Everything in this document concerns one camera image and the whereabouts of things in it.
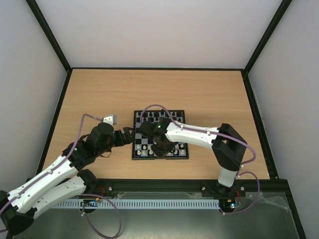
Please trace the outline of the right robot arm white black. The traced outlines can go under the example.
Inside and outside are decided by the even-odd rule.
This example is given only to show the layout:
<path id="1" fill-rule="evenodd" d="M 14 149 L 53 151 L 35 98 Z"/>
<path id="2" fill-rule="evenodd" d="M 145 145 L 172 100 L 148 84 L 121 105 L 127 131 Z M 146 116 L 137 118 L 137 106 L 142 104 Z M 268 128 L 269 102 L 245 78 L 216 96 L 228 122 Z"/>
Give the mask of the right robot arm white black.
<path id="1" fill-rule="evenodd" d="M 163 118 L 158 123 L 141 123 L 137 132 L 153 142 L 151 149 L 157 157 L 173 153 L 178 142 L 211 150 L 221 167 L 211 192 L 219 197 L 234 194 L 234 181 L 240 170 L 247 142 L 232 126 L 223 123 L 221 127 L 200 127 Z"/>

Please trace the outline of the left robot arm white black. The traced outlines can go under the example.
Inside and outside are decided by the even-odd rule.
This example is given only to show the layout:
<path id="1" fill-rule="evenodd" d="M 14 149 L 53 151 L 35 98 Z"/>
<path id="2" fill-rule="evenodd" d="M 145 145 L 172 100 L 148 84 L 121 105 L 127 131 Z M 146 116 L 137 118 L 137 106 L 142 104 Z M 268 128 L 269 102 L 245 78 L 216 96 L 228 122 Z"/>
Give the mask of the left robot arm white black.
<path id="1" fill-rule="evenodd" d="M 131 128 L 114 130 L 101 122 L 89 134 L 77 134 L 57 159 L 23 185 L 0 192 L 0 218 L 12 236 L 29 228 L 35 219 L 56 204 L 82 193 L 91 194 L 98 180 L 85 167 L 113 147 L 132 143 Z"/>

